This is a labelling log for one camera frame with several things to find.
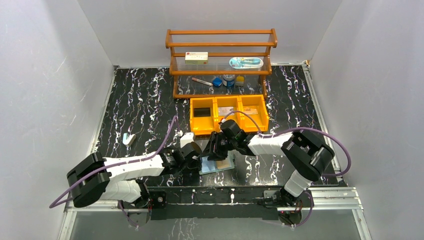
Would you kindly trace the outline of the orange three-compartment bin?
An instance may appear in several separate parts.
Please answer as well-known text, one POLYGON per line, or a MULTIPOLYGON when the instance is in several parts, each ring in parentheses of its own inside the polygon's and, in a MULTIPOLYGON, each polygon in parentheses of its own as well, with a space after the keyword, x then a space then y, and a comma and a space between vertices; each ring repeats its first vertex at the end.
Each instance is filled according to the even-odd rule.
POLYGON ((219 132, 222 119, 234 120, 247 133, 269 129, 270 117, 262 95, 190 99, 189 126, 196 136, 219 132))

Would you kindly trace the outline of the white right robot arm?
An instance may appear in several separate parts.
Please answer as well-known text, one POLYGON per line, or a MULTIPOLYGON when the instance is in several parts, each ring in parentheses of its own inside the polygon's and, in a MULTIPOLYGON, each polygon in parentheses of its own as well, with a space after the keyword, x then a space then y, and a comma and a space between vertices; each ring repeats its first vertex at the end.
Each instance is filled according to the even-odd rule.
POLYGON ((234 120, 226 120, 219 132, 211 133, 200 154, 201 169, 207 170, 207 164, 225 160, 234 150, 246 156, 285 156, 294 172, 280 193, 288 200, 295 200, 321 178, 335 156, 333 149, 313 132, 313 128, 302 128, 274 135, 247 133, 234 120))

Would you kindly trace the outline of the green card holder wallet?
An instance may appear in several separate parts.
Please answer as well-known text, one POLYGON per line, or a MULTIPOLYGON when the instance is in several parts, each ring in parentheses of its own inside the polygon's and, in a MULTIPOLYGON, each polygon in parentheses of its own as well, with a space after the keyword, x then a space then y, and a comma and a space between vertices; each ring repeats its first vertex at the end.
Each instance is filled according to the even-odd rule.
POLYGON ((216 161, 207 160, 206 156, 202 157, 200 160, 201 160, 201 168, 200 168, 200 171, 199 171, 199 175, 217 173, 217 172, 222 172, 222 171, 226 171, 226 170, 230 170, 230 169, 235 168, 235 164, 234 164, 235 155, 232 154, 231 152, 228 154, 227 158, 225 159, 225 160, 231 161, 231 167, 228 167, 228 168, 217 169, 216 161))

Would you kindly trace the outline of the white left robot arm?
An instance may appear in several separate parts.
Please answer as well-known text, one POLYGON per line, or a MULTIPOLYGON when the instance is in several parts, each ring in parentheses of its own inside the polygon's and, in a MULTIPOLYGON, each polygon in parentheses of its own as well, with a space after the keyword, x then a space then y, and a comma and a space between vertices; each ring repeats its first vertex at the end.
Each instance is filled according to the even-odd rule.
POLYGON ((112 158, 92 153, 66 175, 73 205, 83 208, 98 200, 134 204, 147 201, 147 190, 139 178, 175 175, 196 162, 201 152, 192 141, 183 147, 170 146, 159 153, 133 157, 112 158))

